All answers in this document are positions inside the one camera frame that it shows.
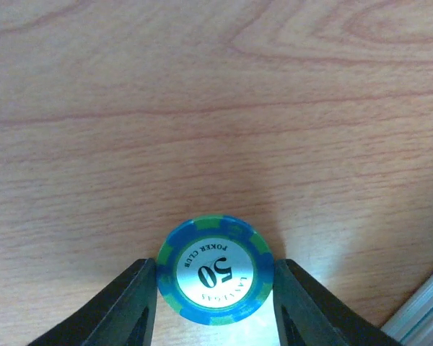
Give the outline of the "aluminium poker case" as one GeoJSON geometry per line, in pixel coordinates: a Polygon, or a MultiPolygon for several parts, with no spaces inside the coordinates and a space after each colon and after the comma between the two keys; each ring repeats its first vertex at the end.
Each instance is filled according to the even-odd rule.
{"type": "Polygon", "coordinates": [[[433,274],[383,325],[402,345],[433,345],[433,274]]]}

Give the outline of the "single blue green chip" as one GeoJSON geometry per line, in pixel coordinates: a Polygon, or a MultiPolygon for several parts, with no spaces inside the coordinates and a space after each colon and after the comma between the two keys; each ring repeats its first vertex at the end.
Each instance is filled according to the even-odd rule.
{"type": "Polygon", "coordinates": [[[165,239],[156,263],[166,303],[202,325],[249,317],[274,283],[274,256],[265,239],[233,216],[200,216],[180,224],[165,239]]]}

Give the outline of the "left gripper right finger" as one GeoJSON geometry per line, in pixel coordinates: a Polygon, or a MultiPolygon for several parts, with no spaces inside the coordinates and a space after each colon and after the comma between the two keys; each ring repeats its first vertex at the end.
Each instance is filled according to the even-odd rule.
{"type": "Polygon", "coordinates": [[[281,345],[400,345],[291,259],[276,261],[273,294],[281,345]]]}

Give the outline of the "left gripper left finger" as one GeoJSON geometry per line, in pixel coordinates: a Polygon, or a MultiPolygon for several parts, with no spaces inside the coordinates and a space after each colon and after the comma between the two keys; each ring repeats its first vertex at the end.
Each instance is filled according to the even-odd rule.
{"type": "Polygon", "coordinates": [[[95,297],[31,345],[150,345],[157,307],[156,263],[138,259],[95,297]]]}

